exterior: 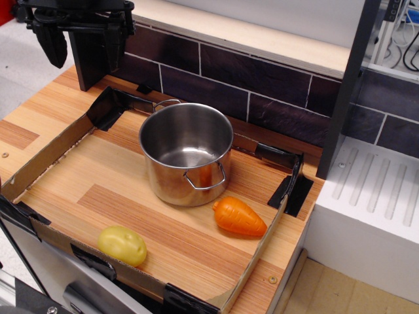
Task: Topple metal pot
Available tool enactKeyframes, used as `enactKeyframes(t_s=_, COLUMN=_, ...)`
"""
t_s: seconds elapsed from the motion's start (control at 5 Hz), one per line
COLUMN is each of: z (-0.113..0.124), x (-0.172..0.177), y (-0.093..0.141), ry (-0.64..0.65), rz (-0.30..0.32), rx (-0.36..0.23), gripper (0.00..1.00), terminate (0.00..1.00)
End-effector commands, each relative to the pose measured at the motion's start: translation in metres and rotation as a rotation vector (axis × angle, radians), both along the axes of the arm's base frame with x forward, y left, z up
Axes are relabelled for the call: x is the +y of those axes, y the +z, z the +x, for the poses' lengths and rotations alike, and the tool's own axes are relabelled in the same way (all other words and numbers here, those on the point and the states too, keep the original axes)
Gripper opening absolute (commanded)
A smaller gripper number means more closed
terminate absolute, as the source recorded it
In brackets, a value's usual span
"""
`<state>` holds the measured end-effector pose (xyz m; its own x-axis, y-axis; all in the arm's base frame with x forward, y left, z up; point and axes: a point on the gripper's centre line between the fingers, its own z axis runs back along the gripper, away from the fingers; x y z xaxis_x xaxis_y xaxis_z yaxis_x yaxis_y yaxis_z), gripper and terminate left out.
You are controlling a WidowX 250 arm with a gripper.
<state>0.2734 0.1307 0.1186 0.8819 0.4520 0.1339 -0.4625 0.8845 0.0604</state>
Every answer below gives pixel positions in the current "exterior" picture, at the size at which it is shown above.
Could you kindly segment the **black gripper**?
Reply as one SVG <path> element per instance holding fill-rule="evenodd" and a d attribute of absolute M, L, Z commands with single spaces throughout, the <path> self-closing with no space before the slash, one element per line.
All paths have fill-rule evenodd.
<path fill-rule="evenodd" d="M 25 23 L 32 29 L 49 62 L 61 69 L 67 59 L 63 31 L 99 32 L 110 72 L 119 69 L 126 35 L 135 33 L 131 1 L 18 1 L 26 11 Z"/>

